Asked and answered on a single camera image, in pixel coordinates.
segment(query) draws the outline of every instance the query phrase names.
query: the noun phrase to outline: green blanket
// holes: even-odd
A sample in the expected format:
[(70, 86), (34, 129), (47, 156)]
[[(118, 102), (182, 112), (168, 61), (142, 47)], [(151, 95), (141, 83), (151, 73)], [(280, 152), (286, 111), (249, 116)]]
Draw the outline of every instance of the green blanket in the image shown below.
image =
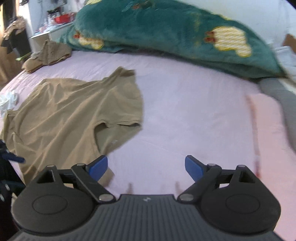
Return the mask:
[(284, 75), (249, 28), (173, 0), (90, 0), (60, 41), (76, 50), (159, 50), (247, 78)]

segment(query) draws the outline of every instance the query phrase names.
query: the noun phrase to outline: white cloth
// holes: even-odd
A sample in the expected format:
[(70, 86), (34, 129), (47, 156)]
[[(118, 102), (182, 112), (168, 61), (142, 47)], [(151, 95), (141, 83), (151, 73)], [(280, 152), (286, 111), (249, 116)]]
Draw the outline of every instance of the white cloth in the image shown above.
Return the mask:
[(0, 116), (4, 118), (7, 110), (13, 110), (18, 100), (18, 94), (16, 91), (9, 91), (0, 95)]
[(279, 63), (296, 83), (296, 54), (289, 46), (283, 46), (274, 49)]
[(290, 81), (290, 79), (280, 78), (279, 81), (286, 88), (286, 90), (291, 91), (296, 95), (296, 83)]

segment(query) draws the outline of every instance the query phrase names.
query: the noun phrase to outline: white wall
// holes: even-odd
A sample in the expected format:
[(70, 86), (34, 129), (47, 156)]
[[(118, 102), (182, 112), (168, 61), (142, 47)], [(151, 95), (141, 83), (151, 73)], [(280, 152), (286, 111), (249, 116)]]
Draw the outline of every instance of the white wall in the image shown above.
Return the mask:
[[(41, 13), (41, 4), (40, 0), (29, 0), (28, 4), (20, 6), (19, 15), (23, 16), (27, 20), (27, 34), (28, 37), (31, 37), (38, 29), (41, 27), (41, 24), (44, 22), (44, 19), (47, 18), (47, 11), (56, 8), (59, 4), (55, 6), (51, 3), (50, 0), (42, 0), (42, 13)], [(65, 5), (65, 10), (71, 10), (71, 4)]]
[[(77, 12), (84, 0), (68, 0), (68, 9)], [(279, 45), (284, 40), (289, 17), (289, 32), (296, 36), (296, 10), (285, 0), (180, 0), (197, 7), (225, 15), (255, 31), (267, 43)], [(43, 0), (44, 11), (54, 8), (50, 0)], [(37, 0), (29, 1), (32, 31), (36, 31), (40, 19)]]

